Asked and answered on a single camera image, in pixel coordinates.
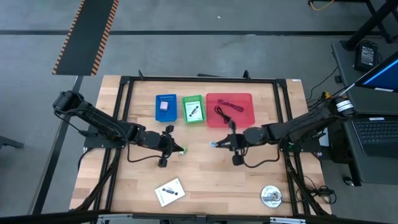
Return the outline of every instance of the blue screen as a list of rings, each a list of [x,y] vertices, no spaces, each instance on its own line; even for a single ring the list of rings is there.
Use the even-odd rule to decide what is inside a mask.
[[[363,84],[389,90],[398,90],[398,60],[392,62]]]

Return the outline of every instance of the black desk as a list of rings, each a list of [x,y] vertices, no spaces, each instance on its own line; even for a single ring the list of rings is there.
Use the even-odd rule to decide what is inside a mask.
[[[379,44],[379,52],[383,58],[390,56],[397,50],[391,46]],[[362,75],[362,73],[353,69],[355,52],[344,50],[340,42],[333,43],[332,49],[343,83],[348,86]],[[384,114],[398,113],[398,104],[392,103],[398,100],[397,94],[354,87],[347,92],[347,95],[359,113],[380,114],[377,107],[382,106],[385,108]],[[386,105],[381,100],[378,100],[380,98],[388,99],[385,100],[384,104]],[[398,159],[366,156],[359,145],[359,140],[351,122],[344,123],[343,129],[354,159],[354,167],[350,166],[350,169],[356,169],[360,181],[376,184],[398,184],[398,175],[396,175]]]

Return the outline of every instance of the gray carpet floor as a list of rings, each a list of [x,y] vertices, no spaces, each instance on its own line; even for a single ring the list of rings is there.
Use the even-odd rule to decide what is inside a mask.
[[[377,8],[383,1],[373,1]],[[79,0],[3,0],[0,30],[69,29]],[[113,30],[356,30],[370,17],[365,4],[335,2],[313,11],[307,0],[131,0],[121,1]],[[396,34],[391,16],[384,24]],[[98,75],[85,77],[81,93],[95,102],[103,75],[194,76],[197,73],[241,77],[299,78],[308,97],[311,87],[336,67],[331,43],[347,37],[276,37],[157,35],[111,36]],[[0,135],[25,143],[23,150],[0,151],[0,216],[29,212],[60,121],[52,103],[75,77],[51,71],[65,40],[61,35],[0,35]],[[372,39],[383,43],[382,39]],[[314,90],[334,92],[333,79]],[[72,119],[79,128],[87,125]],[[69,129],[44,212],[67,211],[82,153],[83,137]],[[352,188],[341,181],[344,165],[325,162],[326,184],[338,201],[335,215],[396,223],[398,186],[364,184]],[[156,220],[135,222],[155,223]]]

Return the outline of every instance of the yellow cable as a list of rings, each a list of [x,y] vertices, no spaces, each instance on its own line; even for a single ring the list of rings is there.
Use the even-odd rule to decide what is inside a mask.
[[[311,5],[311,7],[312,7],[313,10],[315,10],[315,11],[321,11],[322,9],[328,7],[328,6],[329,6],[331,3],[333,3],[334,1],[335,1],[335,0],[331,0],[328,4],[322,6],[322,7],[319,8],[319,9],[315,8],[315,7],[313,6],[312,2],[310,2],[310,5]]]

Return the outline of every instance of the small white box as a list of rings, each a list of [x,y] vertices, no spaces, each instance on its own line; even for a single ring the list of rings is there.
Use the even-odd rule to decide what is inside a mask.
[[[165,110],[167,110],[168,108],[169,108],[169,102],[167,102],[167,101],[161,101],[161,102],[160,102],[160,110],[165,111]]]
[[[162,207],[174,202],[180,197],[185,196],[184,189],[178,178],[170,181],[169,183],[155,189],[157,199],[159,199]]]

